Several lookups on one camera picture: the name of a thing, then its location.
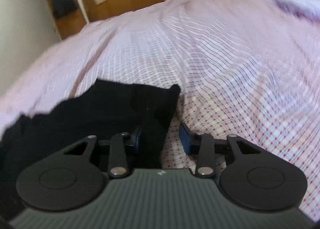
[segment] plaid fabric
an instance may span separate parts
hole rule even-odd
[[[0,114],[47,112],[97,78],[177,83],[177,112],[191,130],[238,134],[299,167],[308,179],[300,208],[318,220],[319,40],[317,26],[267,1],[167,0],[91,24],[51,48],[2,99]],[[174,118],[163,167],[194,169],[178,128]]]

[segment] pink bedsheet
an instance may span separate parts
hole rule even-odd
[[[1,99],[0,129],[48,112],[96,78],[182,89],[191,130],[236,133],[299,167],[320,219],[320,28],[266,0],[167,0],[86,26],[51,47]],[[194,168],[173,119],[164,167]]]

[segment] ribbed gray surface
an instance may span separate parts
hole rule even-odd
[[[136,170],[113,180],[91,204],[64,213],[25,210],[11,222],[16,229],[172,228],[303,229],[312,222],[296,209],[260,214],[226,200],[211,180],[189,170]]]

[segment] wall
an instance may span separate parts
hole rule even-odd
[[[0,95],[59,40],[46,0],[0,0]]]

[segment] metal screw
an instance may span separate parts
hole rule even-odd
[[[208,166],[203,166],[198,168],[198,173],[203,176],[211,175],[213,173],[213,169]]]
[[[127,169],[122,166],[117,166],[117,167],[111,168],[110,172],[115,176],[122,176],[127,172]]]

